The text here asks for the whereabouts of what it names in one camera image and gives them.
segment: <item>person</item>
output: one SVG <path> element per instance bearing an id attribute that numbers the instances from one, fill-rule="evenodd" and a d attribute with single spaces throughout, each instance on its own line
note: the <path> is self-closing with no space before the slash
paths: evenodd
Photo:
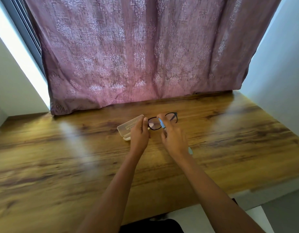
<path id="1" fill-rule="evenodd" d="M 184 132 L 171 124 L 163 115 L 159 117 L 166 126 L 161 133 L 164 147 L 175 163 L 182 169 L 205 211 L 214 231 L 264 233 L 215 182 L 202 170 L 188 153 L 188 142 Z M 130 152 L 109 184 L 102 197 L 85 217 L 78 233 L 117 233 L 120 230 L 136 165 L 147 147 L 149 131 L 147 118 L 140 119 L 131 129 Z"/>

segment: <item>patterned curtain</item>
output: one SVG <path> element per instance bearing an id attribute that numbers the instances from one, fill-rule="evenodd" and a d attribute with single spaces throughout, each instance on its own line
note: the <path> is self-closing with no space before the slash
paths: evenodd
<path id="1" fill-rule="evenodd" d="M 240 89 L 280 0 L 26 0 L 51 113 Z"/>

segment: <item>eyeglasses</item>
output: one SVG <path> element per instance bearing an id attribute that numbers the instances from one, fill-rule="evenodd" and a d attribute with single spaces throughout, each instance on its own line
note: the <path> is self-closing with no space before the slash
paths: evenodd
<path id="1" fill-rule="evenodd" d="M 177 112 L 167 113 L 166 117 L 170 120 L 171 123 L 177 123 Z M 158 130 L 161 128 L 160 121 L 157 117 L 148 119 L 148 126 L 152 130 Z"/>

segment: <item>person's left hand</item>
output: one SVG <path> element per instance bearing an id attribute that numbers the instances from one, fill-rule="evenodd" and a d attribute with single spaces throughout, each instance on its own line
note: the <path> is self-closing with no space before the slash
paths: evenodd
<path id="1" fill-rule="evenodd" d="M 141 118 L 136 125 L 131 128 L 131 146 L 130 151 L 133 154 L 142 155 L 147 147 L 148 139 L 150 138 L 147 129 L 148 119 Z"/>

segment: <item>wooden surface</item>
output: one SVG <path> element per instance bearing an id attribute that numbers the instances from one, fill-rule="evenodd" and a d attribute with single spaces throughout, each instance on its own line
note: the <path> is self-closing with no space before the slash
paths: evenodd
<path id="1" fill-rule="evenodd" d="M 299 137 L 239 92 L 10 118 L 0 129 L 0 232 L 74 232 L 129 150 L 117 126 L 178 112 L 194 158 L 228 194 L 299 176 Z M 124 222 L 197 203 L 151 131 Z"/>

